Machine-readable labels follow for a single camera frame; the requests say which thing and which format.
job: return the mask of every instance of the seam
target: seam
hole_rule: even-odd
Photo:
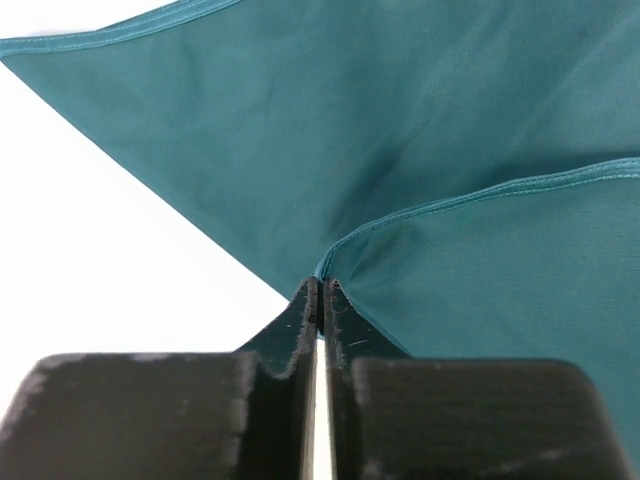
[[[119,43],[179,25],[207,14],[221,10],[240,0],[178,0],[155,10],[143,13],[138,17],[124,20],[124,25],[105,27],[89,32],[63,35],[47,35],[41,37],[17,37],[0,39],[0,57],[18,53],[46,53],[76,50],[84,47],[98,47]],[[107,37],[101,40],[74,42],[74,39]],[[39,43],[54,42],[60,45],[34,46]]]
[[[617,175],[605,175],[594,178],[587,178],[584,180],[573,181],[561,185],[549,185],[550,183],[557,183],[562,180],[582,178],[589,174],[601,173],[610,170],[624,170],[626,168],[638,168],[640,167],[640,160],[615,160],[611,164],[598,165],[593,167],[586,167],[580,170],[573,170],[569,172],[563,172],[560,174],[553,174],[545,178],[532,178],[529,180],[513,180],[504,184],[489,187],[486,190],[464,195],[462,197],[447,199],[444,201],[437,201],[435,203],[423,204],[417,207],[412,207],[407,210],[401,210],[390,214],[389,216],[382,217],[378,220],[374,220],[368,224],[364,224],[361,227],[356,228],[351,233],[338,240],[325,254],[324,258],[318,264],[315,271],[315,276],[320,280],[326,278],[333,267],[336,252],[347,242],[354,238],[358,238],[366,233],[378,230],[386,227],[387,225],[399,221],[409,220],[411,218],[433,215],[436,213],[443,213],[449,210],[454,210],[474,203],[479,203],[485,200],[493,200],[503,197],[523,196],[535,193],[544,193],[553,190],[559,190],[563,188],[575,187],[579,185],[585,185],[588,183],[595,183],[605,180],[619,180],[619,179],[640,179],[640,172],[634,173],[621,173]]]

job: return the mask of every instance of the stitching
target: stitching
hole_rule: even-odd
[[[225,0],[225,1],[217,1],[212,3],[209,8],[198,9],[197,7],[202,6],[207,2],[211,2],[211,0],[188,0],[185,4],[179,5],[182,2],[175,2],[169,5],[165,5],[156,10],[152,10],[151,12],[147,12],[142,14],[142,16],[138,20],[129,20],[131,23],[127,23],[126,25],[121,25],[117,27],[107,27],[101,30],[95,30],[92,32],[81,32],[81,33],[71,33],[66,35],[51,35],[37,38],[13,38],[13,39],[4,39],[0,40],[0,57],[13,55],[16,53],[37,53],[37,52],[55,52],[60,50],[67,49],[76,49],[81,47],[89,47],[89,46],[102,46],[105,44],[117,43],[123,40],[127,40],[130,38],[143,36],[148,33],[153,33],[164,28],[173,26],[178,23],[184,23],[189,20],[193,20],[194,18],[198,18],[200,16],[206,15],[208,13],[213,13],[216,10],[220,10],[230,4],[236,3],[239,0]],[[196,9],[198,11],[189,15],[188,12],[190,10]],[[180,12],[187,12],[187,14],[178,15]],[[168,20],[162,21],[157,25],[151,26],[149,28],[140,28],[144,25],[148,25],[150,23],[158,23],[159,20],[166,19],[167,17],[178,17],[178,18],[170,18]],[[114,32],[122,32],[116,36],[112,36],[111,34]],[[71,40],[74,38],[91,38],[91,37],[103,37],[109,36],[110,38],[103,40],[93,40],[87,42],[78,42],[78,43],[68,43],[59,46],[50,46],[50,47],[20,47],[21,44],[35,44],[35,43],[43,43],[43,42],[60,42],[65,40]],[[13,48],[7,48],[5,51],[2,51],[2,45],[11,45],[17,44],[18,46]]]
[[[352,240],[354,238],[360,237],[360,236],[364,235],[365,233],[370,233],[370,232],[373,232],[373,231],[378,230],[380,228],[386,227],[387,225],[389,225],[391,223],[395,223],[395,222],[398,222],[398,221],[409,220],[411,218],[416,218],[416,217],[420,217],[420,216],[427,216],[427,215],[434,215],[436,213],[443,213],[443,212],[447,212],[449,210],[454,210],[456,208],[464,207],[464,206],[467,206],[467,205],[472,205],[474,203],[479,203],[479,202],[482,202],[482,201],[485,201],[485,200],[493,200],[493,199],[503,198],[503,197],[523,196],[523,195],[529,195],[529,194],[534,194],[534,193],[544,193],[544,192],[549,192],[549,191],[553,191],[553,190],[560,190],[560,189],[563,189],[563,188],[575,187],[575,186],[579,186],[579,185],[585,185],[585,184],[588,184],[588,183],[595,183],[595,182],[604,181],[604,180],[640,179],[640,173],[627,173],[627,174],[608,175],[608,176],[603,176],[603,177],[590,178],[590,179],[586,179],[586,180],[582,180],[582,181],[566,183],[564,185],[555,185],[555,186],[543,187],[543,188],[528,188],[528,189],[524,189],[524,190],[516,190],[516,191],[512,191],[512,192],[499,193],[501,191],[508,190],[509,188],[542,186],[542,185],[545,185],[545,184],[554,183],[554,182],[558,181],[559,179],[563,179],[563,178],[567,178],[567,177],[569,177],[569,178],[574,177],[575,178],[575,177],[578,177],[578,176],[584,176],[584,175],[589,174],[589,173],[602,172],[602,171],[607,171],[607,170],[612,170],[612,169],[621,169],[623,167],[629,167],[629,166],[640,166],[640,161],[632,160],[632,161],[626,161],[626,162],[618,162],[618,163],[613,164],[613,165],[602,165],[602,166],[599,166],[599,167],[593,167],[593,168],[590,168],[587,171],[567,172],[567,173],[564,173],[564,174],[554,175],[553,177],[546,178],[546,179],[530,180],[530,181],[520,182],[520,183],[517,183],[517,184],[516,184],[516,182],[517,182],[516,181],[516,182],[514,182],[512,184],[505,184],[505,185],[502,185],[501,187],[495,188],[495,189],[493,189],[492,192],[485,191],[484,195],[476,194],[475,198],[466,197],[465,199],[459,199],[458,201],[451,202],[451,204],[449,204],[449,205],[443,205],[443,208],[438,208],[438,204],[433,204],[433,205],[431,205],[431,208],[429,208],[429,207],[417,207],[416,210],[409,211],[409,212],[405,213],[404,215],[393,216],[393,214],[392,214],[392,216],[390,218],[386,219],[386,220],[383,220],[383,221],[381,221],[379,223],[374,223],[374,224],[370,225],[367,228],[362,228],[361,230],[356,229],[351,234],[349,234],[346,237],[343,237],[341,240],[339,240],[333,247],[331,247],[330,251],[328,252],[328,254],[326,256],[326,260],[324,260],[324,262],[323,262],[324,265],[322,265],[322,267],[319,269],[320,277],[321,277],[321,279],[326,278],[327,274],[331,271],[331,269],[333,267],[333,262],[334,262],[334,258],[335,258],[336,252],[342,246],[344,246],[347,242],[349,242],[350,240]]]

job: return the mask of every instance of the teal fabric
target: teal fabric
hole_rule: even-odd
[[[640,465],[638,45],[636,0],[186,0],[0,56],[283,295],[577,362]]]

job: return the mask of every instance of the white surface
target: white surface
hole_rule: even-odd
[[[92,30],[167,3],[0,0],[0,38]],[[0,418],[46,355],[233,350],[286,303],[0,65]],[[323,480],[322,342],[318,362]]]

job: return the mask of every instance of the white background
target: white background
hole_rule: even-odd
[[[0,0],[0,38],[165,3]],[[0,65],[0,417],[46,355],[233,350],[286,303]],[[328,478],[320,382],[315,476]]]

